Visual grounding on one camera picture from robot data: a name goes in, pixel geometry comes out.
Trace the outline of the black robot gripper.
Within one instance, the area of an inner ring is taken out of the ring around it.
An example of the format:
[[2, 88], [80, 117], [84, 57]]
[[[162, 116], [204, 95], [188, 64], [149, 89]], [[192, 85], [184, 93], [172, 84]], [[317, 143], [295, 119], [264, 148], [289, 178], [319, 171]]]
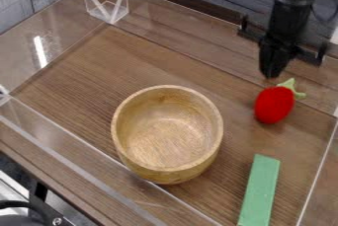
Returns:
[[275, 44], [283, 49], [273, 48], [269, 40], [264, 38], [265, 30], [248, 20], [244, 15], [240, 18], [237, 35], [259, 44], [259, 68], [268, 78], [277, 78], [292, 59], [297, 59], [313, 66], [320, 66], [324, 60], [327, 43], [323, 42], [315, 49], [301, 47], [297, 42], [277, 38]]

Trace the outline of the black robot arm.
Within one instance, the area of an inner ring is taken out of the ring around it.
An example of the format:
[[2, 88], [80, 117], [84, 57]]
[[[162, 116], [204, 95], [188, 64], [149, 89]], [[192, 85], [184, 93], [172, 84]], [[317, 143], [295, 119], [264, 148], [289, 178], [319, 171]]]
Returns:
[[265, 78], [277, 78], [287, 64], [299, 59], [319, 66], [324, 59], [327, 43], [323, 42], [316, 51], [308, 51], [300, 46], [300, 37], [305, 29], [309, 15], [320, 23], [328, 23], [338, 16], [338, 0], [329, 17], [320, 18], [313, 12], [315, 0], [273, 0], [268, 26], [263, 33], [248, 28], [248, 17], [241, 18], [237, 35], [257, 43], [259, 70]]

